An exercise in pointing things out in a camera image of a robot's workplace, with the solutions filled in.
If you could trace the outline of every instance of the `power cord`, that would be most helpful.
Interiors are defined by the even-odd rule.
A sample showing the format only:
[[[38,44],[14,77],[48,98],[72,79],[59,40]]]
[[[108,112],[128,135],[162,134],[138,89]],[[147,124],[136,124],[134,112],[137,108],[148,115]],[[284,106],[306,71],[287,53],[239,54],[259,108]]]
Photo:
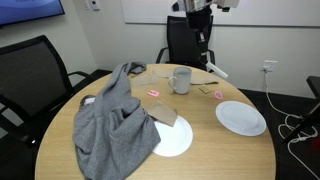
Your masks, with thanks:
[[[268,77],[267,77],[267,73],[268,73],[268,72],[267,72],[266,69],[263,69],[263,71],[264,71],[264,75],[265,75],[266,95],[267,95],[267,99],[268,99],[271,107],[272,107],[275,111],[277,111],[277,112],[279,112],[279,113],[281,113],[281,114],[286,115],[285,124],[280,124],[280,125],[278,126],[279,135],[280,135],[283,139],[285,139],[285,137],[284,137],[284,136],[282,135],[282,133],[281,133],[281,127],[287,127],[288,129],[293,130],[294,127],[293,127],[293,126],[290,126],[290,125],[288,124],[288,118],[289,118],[289,117],[293,117],[293,118],[296,118],[296,119],[302,119],[302,117],[301,117],[301,116],[298,116],[298,115],[295,115],[295,114],[289,114],[289,113],[280,111],[279,109],[277,109],[277,108],[275,108],[275,107],[273,106],[273,104],[272,104],[272,102],[271,102],[271,100],[270,100],[270,97],[269,97]],[[305,141],[305,140],[307,140],[307,139],[309,139],[309,138],[317,137],[317,136],[318,136],[318,131],[317,131],[314,127],[312,127],[312,129],[315,131],[315,133],[314,133],[313,135],[309,135],[309,134],[301,131],[301,134],[303,134],[304,136],[300,136],[300,134],[298,134],[298,138],[292,139],[292,140],[287,144],[287,148],[288,148],[288,151],[290,152],[290,154],[291,154],[294,158],[296,158],[316,179],[320,180],[320,178],[319,178],[302,160],[300,160],[300,159],[291,151],[291,148],[290,148],[290,144],[292,144],[292,143],[298,143],[298,142],[301,142],[301,141]]]

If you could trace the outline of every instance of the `table top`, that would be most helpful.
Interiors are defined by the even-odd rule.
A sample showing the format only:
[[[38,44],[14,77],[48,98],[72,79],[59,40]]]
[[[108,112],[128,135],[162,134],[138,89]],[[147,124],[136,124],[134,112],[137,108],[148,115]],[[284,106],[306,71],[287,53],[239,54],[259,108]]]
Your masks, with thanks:
[[[142,75],[175,67],[178,65],[149,64]],[[208,75],[191,69],[192,73]],[[83,179],[72,141],[74,115],[81,99],[85,95],[96,95],[109,78],[110,75],[88,85],[56,115],[40,145],[35,170],[37,180]],[[218,84],[206,86],[221,91],[223,100],[214,99],[213,91],[204,94],[199,90],[200,85],[192,85],[188,94],[174,94],[167,78],[159,78],[156,84],[132,87],[132,96],[139,98],[142,105],[160,100],[176,109],[191,125],[193,141],[179,156],[162,157],[151,153],[128,179],[275,179],[275,153],[268,129],[259,136],[242,136],[225,128],[217,119],[215,109],[223,101],[254,105],[227,81],[216,78]],[[159,91],[160,96],[147,95],[151,89]]]

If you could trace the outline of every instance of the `gray towel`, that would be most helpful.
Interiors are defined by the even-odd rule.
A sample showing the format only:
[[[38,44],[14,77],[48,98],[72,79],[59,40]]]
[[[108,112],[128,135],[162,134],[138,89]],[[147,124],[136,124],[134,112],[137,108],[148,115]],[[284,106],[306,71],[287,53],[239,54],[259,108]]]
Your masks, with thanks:
[[[118,65],[94,103],[75,115],[73,141],[85,179],[124,179],[160,142],[152,118],[131,96],[128,73],[145,69],[144,63]]]

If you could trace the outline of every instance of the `whiteboard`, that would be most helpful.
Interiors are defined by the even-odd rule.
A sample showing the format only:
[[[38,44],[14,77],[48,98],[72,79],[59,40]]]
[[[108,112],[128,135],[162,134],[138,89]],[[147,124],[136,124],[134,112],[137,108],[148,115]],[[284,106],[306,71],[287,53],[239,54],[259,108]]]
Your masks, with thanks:
[[[126,23],[165,24],[176,0],[121,0]],[[212,5],[215,25],[320,26],[320,0],[240,0],[224,13]]]

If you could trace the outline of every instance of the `chair armrest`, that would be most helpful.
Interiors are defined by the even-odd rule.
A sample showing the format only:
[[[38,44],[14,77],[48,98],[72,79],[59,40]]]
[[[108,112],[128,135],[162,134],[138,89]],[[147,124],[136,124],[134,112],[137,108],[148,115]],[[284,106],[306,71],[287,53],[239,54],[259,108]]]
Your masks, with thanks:
[[[84,78],[86,78],[87,80],[89,80],[89,82],[93,82],[95,81],[96,79],[93,78],[92,76],[90,76],[89,74],[85,73],[85,72],[82,72],[82,71],[75,71],[75,72],[72,72],[72,73],[69,73],[68,76],[71,76],[71,75],[80,75]]]
[[[0,97],[3,96],[3,88],[0,88]]]
[[[14,138],[25,143],[28,147],[32,147],[33,145],[38,143],[38,140],[32,137],[28,132],[17,127],[15,124],[13,124],[1,113],[0,113],[0,127],[3,128],[5,131],[7,131]]]
[[[169,49],[168,47],[165,47],[165,48],[162,48],[158,54],[158,57],[157,57],[157,61],[156,61],[156,64],[159,64],[160,63],[160,60],[162,58],[162,54],[163,52],[166,50],[166,49]]]
[[[208,51],[209,51],[209,54],[210,54],[210,62],[212,64],[216,64],[216,58],[214,57],[214,52],[212,50],[210,50],[210,49],[208,49]]]

